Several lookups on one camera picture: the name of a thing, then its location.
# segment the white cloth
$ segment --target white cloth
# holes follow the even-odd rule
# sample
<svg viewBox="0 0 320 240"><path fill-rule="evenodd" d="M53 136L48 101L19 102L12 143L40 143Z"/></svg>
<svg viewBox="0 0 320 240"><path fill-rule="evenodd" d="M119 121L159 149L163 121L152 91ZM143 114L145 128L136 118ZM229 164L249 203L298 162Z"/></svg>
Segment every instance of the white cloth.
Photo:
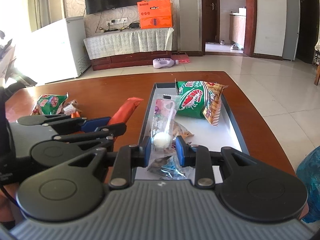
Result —
<svg viewBox="0 0 320 240"><path fill-rule="evenodd" d="M173 28L130 29L84 39L90 59L157 50L172 50Z"/></svg>
<svg viewBox="0 0 320 240"><path fill-rule="evenodd" d="M320 39L317 42L317 45L315 46L315 50L320 51Z"/></svg>
<svg viewBox="0 0 320 240"><path fill-rule="evenodd" d="M4 78L10 62L14 59L14 46L9 46L0 59L0 78Z"/></svg>

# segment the brown tabletop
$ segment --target brown tabletop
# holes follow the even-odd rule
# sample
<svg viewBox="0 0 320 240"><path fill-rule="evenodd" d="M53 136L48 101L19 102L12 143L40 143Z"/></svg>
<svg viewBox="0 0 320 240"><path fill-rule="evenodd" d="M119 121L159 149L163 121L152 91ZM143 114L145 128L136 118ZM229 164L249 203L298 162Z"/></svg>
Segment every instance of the brown tabletop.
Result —
<svg viewBox="0 0 320 240"><path fill-rule="evenodd" d="M229 85L223 91L238 123L250 155L278 169L294 175L294 170L272 131L236 83L223 71L167 72L121 75L94 79L75 80L19 90L6 102L9 122L29 115L42 94L64 95L77 99L82 116L97 118L112 116L129 97L144 101L127 122L127 131L118 137L115 150L138 142L142 122L154 83L181 81L208 81ZM302 216L307 214L306 205Z"/></svg>

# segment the purple bottle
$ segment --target purple bottle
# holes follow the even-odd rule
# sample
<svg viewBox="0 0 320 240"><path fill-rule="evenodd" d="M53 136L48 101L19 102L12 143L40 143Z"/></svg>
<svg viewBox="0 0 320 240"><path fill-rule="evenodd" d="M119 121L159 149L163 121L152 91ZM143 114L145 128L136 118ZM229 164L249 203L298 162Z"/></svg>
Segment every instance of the purple bottle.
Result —
<svg viewBox="0 0 320 240"><path fill-rule="evenodd" d="M173 65L177 64L179 64L178 60L173 60L170 58L156 58L153 60L154 68L172 67Z"/></svg>

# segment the kitchen counter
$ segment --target kitchen counter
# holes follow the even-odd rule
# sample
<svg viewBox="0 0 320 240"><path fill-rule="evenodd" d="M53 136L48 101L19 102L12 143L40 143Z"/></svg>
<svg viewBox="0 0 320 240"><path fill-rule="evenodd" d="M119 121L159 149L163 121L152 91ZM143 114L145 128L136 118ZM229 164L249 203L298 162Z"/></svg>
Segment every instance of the kitchen counter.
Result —
<svg viewBox="0 0 320 240"><path fill-rule="evenodd" d="M241 13L230 13L230 15L237 15L237 16L244 16L244 17L246 17L246 15L243 15L243 14L241 14Z"/></svg>
<svg viewBox="0 0 320 240"><path fill-rule="evenodd" d="M240 49L244 47L245 22L246 16L235 13L230 14L229 39L233 43L236 43Z"/></svg>

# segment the door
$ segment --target door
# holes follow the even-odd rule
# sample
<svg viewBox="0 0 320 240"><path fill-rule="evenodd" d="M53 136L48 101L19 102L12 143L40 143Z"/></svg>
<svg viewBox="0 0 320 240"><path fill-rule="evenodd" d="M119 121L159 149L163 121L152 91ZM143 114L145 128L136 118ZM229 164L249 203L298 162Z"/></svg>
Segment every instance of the door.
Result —
<svg viewBox="0 0 320 240"><path fill-rule="evenodd" d="M287 24L282 57L295 60L300 28L300 0L287 0Z"/></svg>
<svg viewBox="0 0 320 240"><path fill-rule="evenodd" d="M297 58L312 64L319 35L319 0L300 0Z"/></svg>
<svg viewBox="0 0 320 240"><path fill-rule="evenodd" d="M218 21L218 0L202 0L202 37L205 42L218 42L220 22Z"/></svg>

